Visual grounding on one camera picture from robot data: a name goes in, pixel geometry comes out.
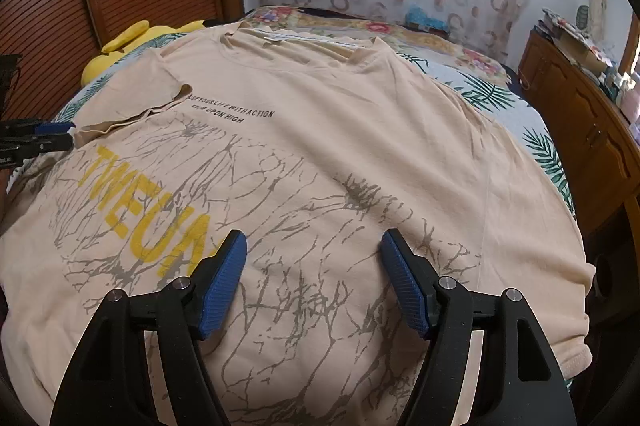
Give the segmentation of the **beige printed t-shirt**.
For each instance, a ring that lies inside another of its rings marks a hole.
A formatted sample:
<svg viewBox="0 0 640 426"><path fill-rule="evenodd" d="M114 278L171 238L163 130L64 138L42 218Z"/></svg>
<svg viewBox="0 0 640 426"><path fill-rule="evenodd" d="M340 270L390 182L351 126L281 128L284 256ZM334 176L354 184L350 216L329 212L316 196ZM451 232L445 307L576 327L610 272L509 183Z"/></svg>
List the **beige printed t-shirt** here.
<svg viewBox="0 0 640 426"><path fill-rule="evenodd" d="M567 380L591 362L594 270L555 185L381 39L198 30L93 82L74 123L1 224L2 351L40 425L106 293L161 289L233 230L246 266L203 354L235 425L398 420L425 345L382 268L389 229L470 290L521 290Z"/></svg>

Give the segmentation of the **yellow Pikachu plush toy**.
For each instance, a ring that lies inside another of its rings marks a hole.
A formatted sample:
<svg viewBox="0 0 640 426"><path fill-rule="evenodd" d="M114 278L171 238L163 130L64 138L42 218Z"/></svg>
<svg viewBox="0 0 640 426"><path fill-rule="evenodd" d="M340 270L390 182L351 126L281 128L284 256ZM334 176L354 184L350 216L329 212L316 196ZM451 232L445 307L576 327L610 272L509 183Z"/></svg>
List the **yellow Pikachu plush toy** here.
<svg viewBox="0 0 640 426"><path fill-rule="evenodd" d="M151 26L147 20L140 20L121 32L112 41L107 42L101 53L90 60L81 74L81 86L88 86L90 82L98 78L102 72L106 71L113 64L123 57L131 54L142 45L159 37L172 36L173 34L189 34L189 32L204 28L202 20L189 22L178 29L170 26Z"/></svg>

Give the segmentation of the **blue item on box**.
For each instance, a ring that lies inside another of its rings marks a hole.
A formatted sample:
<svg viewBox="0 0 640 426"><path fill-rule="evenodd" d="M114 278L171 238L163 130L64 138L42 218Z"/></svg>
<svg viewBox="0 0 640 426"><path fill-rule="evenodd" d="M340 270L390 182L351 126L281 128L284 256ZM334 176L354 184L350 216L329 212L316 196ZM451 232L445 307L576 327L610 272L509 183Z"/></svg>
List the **blue item on box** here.
<svg viewBox="0 0 640 426"><path fill-rule="evenodd" d="M438 34L439 37L448 38L450 29L446 22L428 16L420 6L410 6L405 15L404 25L413 31L425 32L425 34Z"/></svg>

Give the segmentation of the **floral leaf bed sheet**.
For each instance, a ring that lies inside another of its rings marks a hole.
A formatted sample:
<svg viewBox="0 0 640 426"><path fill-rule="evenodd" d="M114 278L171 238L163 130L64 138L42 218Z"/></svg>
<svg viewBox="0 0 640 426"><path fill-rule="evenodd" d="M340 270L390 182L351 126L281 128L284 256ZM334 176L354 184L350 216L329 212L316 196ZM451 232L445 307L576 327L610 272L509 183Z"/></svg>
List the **floral leaf bed sheet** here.
<svg viewBox="0 0 640 426"><path fill-rule="evenodd" d="M570 214L576 213L560 155L541 115L509 89L506 68L491 58L434 34L413 34L384 22L324 18L287 8L262 8L250 14L246 23L273 44L295 41L353 50L373 37L385 41L421 74L457 91L518 138L558 190Z"/></svg>

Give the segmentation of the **pink bottle on cabinet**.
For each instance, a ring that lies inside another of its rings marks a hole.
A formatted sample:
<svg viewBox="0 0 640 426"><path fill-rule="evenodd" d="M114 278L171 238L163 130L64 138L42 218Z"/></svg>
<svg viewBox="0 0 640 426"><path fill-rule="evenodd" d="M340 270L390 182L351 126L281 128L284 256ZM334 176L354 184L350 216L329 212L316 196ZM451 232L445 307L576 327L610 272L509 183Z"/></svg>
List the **pink bottle on cabinet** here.
<svg viewBox="0 0 640 426"><path fill-rule="evenodd" d="M625 82L620 97L620 111L630 123L634 123L640 113L640 84L638 74L633 74Z"/></svg>

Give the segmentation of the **cardboard box with papers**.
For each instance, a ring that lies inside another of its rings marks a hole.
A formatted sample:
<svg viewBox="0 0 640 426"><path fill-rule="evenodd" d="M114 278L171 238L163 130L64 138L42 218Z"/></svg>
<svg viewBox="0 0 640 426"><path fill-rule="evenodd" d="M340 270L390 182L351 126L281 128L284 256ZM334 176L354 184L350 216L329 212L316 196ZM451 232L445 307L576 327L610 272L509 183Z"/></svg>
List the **cardboard box with papers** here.
<svg viewBox="0 0 640 426"><path fill-rule="evenodd" d="M573 64L600 77L612 69L614 63L597 45L564 17L548 8L542 9L542 22L554 45Z"/></svg>

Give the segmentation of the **wooden sideboard cabinet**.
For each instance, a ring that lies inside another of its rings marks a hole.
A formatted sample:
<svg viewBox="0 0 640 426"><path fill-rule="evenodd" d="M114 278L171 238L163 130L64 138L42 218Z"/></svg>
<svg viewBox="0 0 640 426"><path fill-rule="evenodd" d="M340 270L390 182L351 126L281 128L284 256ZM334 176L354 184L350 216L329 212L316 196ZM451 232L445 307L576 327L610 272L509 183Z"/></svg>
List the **wooden sideboard cabinet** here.
<svg viewBox="0 0 640 426"><path fill-rule="evenodd" d="M639 193L639 146L600 88L535 30L518 65L518 81L549 130L578 227L588 237Z"/></svg>

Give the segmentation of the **small round desk fan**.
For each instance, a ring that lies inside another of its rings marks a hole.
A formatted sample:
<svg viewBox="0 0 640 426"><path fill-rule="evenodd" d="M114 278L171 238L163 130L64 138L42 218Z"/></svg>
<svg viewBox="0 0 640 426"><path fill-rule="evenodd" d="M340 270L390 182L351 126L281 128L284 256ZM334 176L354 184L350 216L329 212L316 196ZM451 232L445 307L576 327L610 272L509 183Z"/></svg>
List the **small round desk fan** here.
<svg viewBox="0 0 640 426"><path fill-rule="evenodd" d="M589 24L589 6L582 4L578 6L575 16L575 25L579 30L585 31Z"/></svg>

